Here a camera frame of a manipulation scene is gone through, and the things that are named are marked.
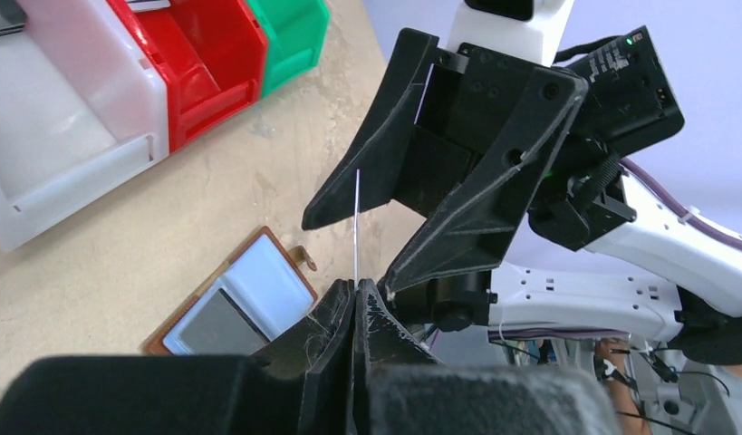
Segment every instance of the white storage bin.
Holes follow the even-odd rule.
[[[18,0],[0,36],[0,247],[169,154],[165,83],[103,0]]]

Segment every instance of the wooden table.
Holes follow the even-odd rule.
[[[304,233],[304,206],[343,155],[384,62],[361,0],[329,0],[320,66],[10,254],[0,252],[0,397],[28,363],[137,353],[254,229],[305,245],[318,291],[352,277],[351,222]],[[421,219],[363,215],[361,276],[378,278]]]

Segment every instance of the thin wire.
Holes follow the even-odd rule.
[[[621,414],[621,415],[625,415],[627,417],[634,417],[635,419],[641,419],[641,420],[645,420],[645,421],[650,421],[651,423],[658,424],[659,426],[664,426],[665,428],[670,428],[672,430],[676,430],[676,431],[678,431],[678,432],[680,432],[680,433],[682,433],[684,435],[696,435],[693,432],[689,432],[689,431],[684,430],[684,429],[681,429],[681,428],[679,428],[677,426],[673,426],[671,424],[665,423],[664,421],[654,420],[651,417],[646,417],[644,415],[632,414],[630,412],[621,412],[621,411],[616,411],[616,413],[617,414]]]
[[[584,330],[584,329],[550,329],[550,328],[532,328],[532,329],[515,329],[508,331],[504,335],[506,340],[533,340],[535,338],[562,338],[565,340],[592,340],[601,337],[613,337],[624,334],[623,331],[613,330]],[[500,338],[498,331],[488,331],[489,338]]]
[[[430,326],[429,329],[427,329],[427,331],[424,331],[424,336],[421,337],[421,341],[426,342],[432,336],[432,334],[434,334],[437,330],[438,330],[438,327],[435,324]]]
[[[429,349],[432,350],[432,348],[435,347],[435,342],[438,340],[438,337],[440,337],[440,330],[439,328],[435,330],[435,334],[432,337],[432,343],[429,344]]]
[[[354,222],[353,222],[353,237],[354,237],[354,288],[357,288],[357,215],[360,214],[360,170],[357,169],[357,179],[354,183]]]
[[[715,381],[717,381],[717,382],[720,382],[720,385],[722,385],[722,386],[723,386],[723,388],[725,388],[725,389],[726,389],[726,394],[728,395],[728,397],[730,397],[730,389],[728,388],[728,386],[726,385],[726,383],[725,383],[725,382],[723,382],[723,381],[722,381],[722,380],[721,380],[720,378],[718,378],[717,376],[715,376],[715,375],[714,375],[714,374],[712,374],[712,373],[707,373],[707,372],[694,372],[694,371],[688,371],[688,372],[686,372],[686,371],[681,371],[681,372],[675,372],[675,373],[677,373],[677,374],[700,374],[700,375],[702,375],[702,376],[709,376],[710,378],[714,379]]]
[[[506,339],[504,338],[504,333],[501,332],[501,328],[503,327],[504,327],[504,321],[502,320],[501,322],[498,323],[498,338],[500,338],[502,342],[505,342]]]
[[[645,344],[645,349],[638,349],[637,346],[632,346],[632,350],[637,353],[650,353],[651,351],[653,351],[653,348],[650,347],[650,344],[648,344],[648,340],[643,339],[642,343]]]
[[[532,354],[532,353],[530,353],[530,352],[528,352],[526,350],[520,349],[519,347],[513,346],[512,344],[503,343],[503,342],[491,342],[491,341],[489,341],[489,343],[495,344],[495,345],[498,345],[498,346],[503,346],[503,347],[505,347],[507,349],[511,349],[513,351],[516,351],[516,352],[524,353],[524,354],[530,356],[531,358],[535,359],[536,361],[539,361],[539,357],[538,356],[536,356],[536,355],[534,355],[534,354]]]
[[[656,349],[656,350],[654,350],[654,352],[658,352],[658,351],[666,351],[666,350],[669,350],[669,348],[666,348],[666,347],[662,347],[661,349]],[[652,363],[652,362],[650,361],[650,359],[648,359],[648,356],[646,356],[646,355],[642,355],[642,359],[643,359],[643,360],[645,360],[645,362],[646,362],[646,363],[648,363],[648,365],[649,365],[649,366],[650,366],[650,367],[651,367],[651,368],[653,369],[653,371],[657,372],[657,371],[659,371],[659,370],[660,370],[660,369],[659,369],[658,367],[656,367],[656,366],[655,366],[655,365],[654,365],[654,364],[653,364],[653,363]],[[707,373],[707,372],[696,372],[696,371],[692,371],[692,370],[690,370],[690,371],[678,371],[678,369],[677,369],[677,368],[675,368],[674,366],[669,366],[669,367],[670,367],[670,370],[671,370],[672,372],[674,372],[675,374],[678,374],[678,375],[680,375],[680,374],[700,374],[700,375],[702,375],[702,376],[708,376],[708,377],[710,377],[710,378],[714,379],[715,381],[719,382],[719,383],[720,383],[720,385],[722,385],[722,386],[723,386],[723,388],[725,388],[725,389],[726,389],[726,395],[727,395],[728,397],[730,397],[730,389],[728,388],[728,386],[726,385],[726,383],[725,383],[725,382],[723,382],[723,380],[721,380],[720,378],[718,378],[717,376],[715,376],[715,375],[714,375],[714,374],[712,374],[712,373]]]

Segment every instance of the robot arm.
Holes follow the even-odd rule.
[[[683,328],[680,292],[698,296],[720,314],[742,317],[742,251],[675,215],[635,174],[625,171],[621,184],[634,220],[584,248],[655,276],[547,272],[504,263],[491,273],[490,288],[498,294],[492,328],[507,338],[622,332],[669,342]]]
[[[550,66],[572,5],[466,1],[445,50],[403,30],[303,228],[352,214],[360,169],[361,211],[395,199],[427,218],[380,283],[402,322],[507,335],[618,330],[701,363],[742,363],[742,351],[719,351],[741,350],[742,252],[684,225],[621,165],[684,123],[648,30]],[[541,237],[658,277],[523,277],[503,260],[526,213]]]

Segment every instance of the plastic bin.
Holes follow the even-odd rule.
[[[170,152],[261,98],[267,40],[243,0],[107,0],[168,87]]]
[[[247,0],[269,38],[262,97],[320,60],[330,15],[323,0]]]
[[[0,36],[0,247],[12,250],[169,154],[165,83],[101,0],[18,0]]]

